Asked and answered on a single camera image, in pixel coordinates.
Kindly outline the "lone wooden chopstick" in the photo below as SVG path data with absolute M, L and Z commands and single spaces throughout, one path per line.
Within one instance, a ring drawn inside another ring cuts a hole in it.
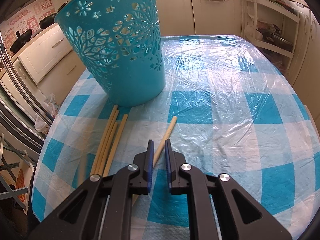
M 157 147 L 157 150 L 156 152 L 154 153 L 154 156 L 153 156 L 153 165 L 152 167 L 154 168 L 157 164 L 157 161 L 159 160 L 160 156 L 161 156 L 161 153 L 163 151 L 163 148 L 164 148 L 164 145 L 165 145 L 165 141 L 167 139 L 169 139 L 171 133 L 172 133 L 172 130 L 174 129 L 175 127 L 175 124 L 176 124 L 176 121 L 177 121 L 177 116 L 173 116 L 172 117 L 172 120 L 169 124 L 169 127 L 167 128 L 165 134 L 163 135 L 163 138 L 161 140 L 161 142 L 159 143 L 159 146 Z

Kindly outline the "blue checkered plastic tablecloth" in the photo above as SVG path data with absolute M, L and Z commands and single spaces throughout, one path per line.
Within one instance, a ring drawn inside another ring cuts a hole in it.
M 237 36 L 165 37 L 166 85 L 128 114 L 110 169 L 158 145 L 174 116 L 172 148 L 206 174 L 228 173 L 297 239 L 319 208 L 319 138 L 277 68 Z M 31 197 L 42 221 L 91 167 L 113 103 L 89 72 L 73 86 L 37 163 Z

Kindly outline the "teal perforated plastic basket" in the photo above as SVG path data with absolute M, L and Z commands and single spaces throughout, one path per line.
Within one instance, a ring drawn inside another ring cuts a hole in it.
M 141 105 L 164 89 L 156 0 L 71 0 L 55 22 L 116 105 Z

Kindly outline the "white plastic shelf rack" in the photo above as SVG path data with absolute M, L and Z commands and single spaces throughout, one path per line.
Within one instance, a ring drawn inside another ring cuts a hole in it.
M 283 74 L 295 55 L 299 24 L 298 11 L 286 3 L 242 0 L 242 37 Z

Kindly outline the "black wok pan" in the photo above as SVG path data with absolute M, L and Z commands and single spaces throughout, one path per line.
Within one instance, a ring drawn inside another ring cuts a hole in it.
M 51 26 L 52 24 L 54 24 L 54 18 L 55 16 L 57 15 L 57 13 L 67 4 L 68 2 L 65 2 L 63 3 L 63 5 L 61 5 L 61 7 L 59 7 L 58 11 L 49 15 L 49 16 L 46 16 L 44 19 L 42 19 L 40 22 L 39 22 L 39 26 L 40 26 L 40 29 L 41 30 L 44 30 L 46 28 L 48 28 L 49 26 Z

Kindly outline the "black pot on stove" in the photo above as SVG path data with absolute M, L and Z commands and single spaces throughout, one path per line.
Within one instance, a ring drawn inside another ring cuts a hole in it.
M 32 36 L 32 30 L 28 29 L 27 31 L 20 34 L 19 31 L 16 31 L 17 40 L 10 47 L 10 51 L 17 53 L 27 42 L 30 41 Z

